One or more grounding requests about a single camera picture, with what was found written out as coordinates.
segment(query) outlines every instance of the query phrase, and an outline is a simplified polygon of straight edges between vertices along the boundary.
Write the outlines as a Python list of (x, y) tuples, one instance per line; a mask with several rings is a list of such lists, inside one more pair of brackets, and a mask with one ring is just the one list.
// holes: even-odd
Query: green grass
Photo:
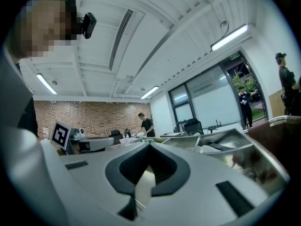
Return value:
[(262, 109), (252, 109), (253, 121), (264, 116)]

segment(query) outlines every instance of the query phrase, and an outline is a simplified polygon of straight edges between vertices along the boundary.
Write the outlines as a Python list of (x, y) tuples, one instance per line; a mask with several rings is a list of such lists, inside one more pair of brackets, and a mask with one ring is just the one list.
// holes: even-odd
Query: black uniform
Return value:
[(36, 119), (36, 112), (34, 110), (33, 98), (31, 98), (27, 107), (25, 108), (21, 119), (18, 124), (18, 128), (23, 128), (31, 131), (34, 135), (38, 136), (38, 123)]
[[(145, 128), (145, 131), (147, 131), (149, 128), (152, 126), (152, 121), (151, 119), (146, 118), (145, 121), (142, 121), (141, 127)], [(147, 137), (155, 137), (155, 131), (152, 129), (149, 133), (147, 133)]]
[(285, 107), (288, 109), (290, 115), (301, 116), (301, 105), (298, 90), (292, 89), (292, 86), (296, 83), (293, 73), (286, 67), (280, 66), (279, 77), (284, 90)]
[(251, 107), (249, 105), (249, 97), (251, 96), (250, 93), (246, 93), (244, 92), (243, 94), (238, 94), (239, 95), (239, 101), (242, 102), (243, 100), (246, 101), (246, 104), (240, 104), (241, 106), (241, 110), (242, 110), (242, 113), (243, 113), (243, 117), (244, 117), (244, 122), (245, 122), (245, 126), (246, 126), (246, 118), (248, 118), (248, 121), (249, 121), (249, 126), (251, 127), (252, 126), (252, 110), (251, 110)]

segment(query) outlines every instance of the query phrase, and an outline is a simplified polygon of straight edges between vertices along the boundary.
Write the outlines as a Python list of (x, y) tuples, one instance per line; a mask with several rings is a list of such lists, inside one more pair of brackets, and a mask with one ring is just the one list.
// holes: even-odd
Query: black shirt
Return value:
[(36, 119), (36, 112), (34, 110), (33, 98), (29, 101), (27, 107), (25, 108), (21, 119), (18, 124), (18, 128), (23, 128), (31, 131), (34, 135), (38, 136), (38, 123)]
[(241, 108), (242, 109), (247, 109), (247, 108), (249, 108), (250, 107), (250, 105), (249, 105), (249, 97), (251, 96), (251, 94), (250, 93), (246, 93), (246, 92), (244, 92), (243, 94), (238, 94), (239, 95), (239, 101), (240, 102), (242, 102), (243, 100), (245, 100), (246, 101), (246, 104), (240, 104), (241, 105)]
[(296, 83), (294, 75), (286, 67), (280, 66), (279, 68), (279, 77), (281, 85), (285, 93), (292, 94), (292, 86)]
[[(145, 128), (145, 131), (148, 131), (149, 128), (152, 126), (152, 121), (151, 119), (146, 118), (145, 121), (142, 121), (141, 127)], [(155, 131), (152, 129), (149, 133), (147, 133), (147, 137), (155, 137)]]

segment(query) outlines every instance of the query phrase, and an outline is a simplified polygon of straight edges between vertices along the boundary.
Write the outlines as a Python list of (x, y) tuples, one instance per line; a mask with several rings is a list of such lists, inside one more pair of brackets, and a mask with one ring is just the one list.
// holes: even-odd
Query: brick wall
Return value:
[(115, 129), (122, 134), (125, 128), (137, 133), (142, 123), (138, 118), (140, 112), (151, 117), (150, 105), (139, 103), (35, 101), (34, 107), (40, 138), (43, 127), (49, 128), (51, 137), (56, 120), (75, 128), (84, 128), (87, 137), (107, 137)]

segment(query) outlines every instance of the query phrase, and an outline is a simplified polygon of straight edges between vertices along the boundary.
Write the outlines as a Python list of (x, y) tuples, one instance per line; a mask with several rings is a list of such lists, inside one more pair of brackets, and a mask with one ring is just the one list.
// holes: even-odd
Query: black camera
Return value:
[(81, 23), (81, 33), (85, 39), (91, 38), (96, 22), (97, 20), (92, 13), (86, 13), (84, 20)]

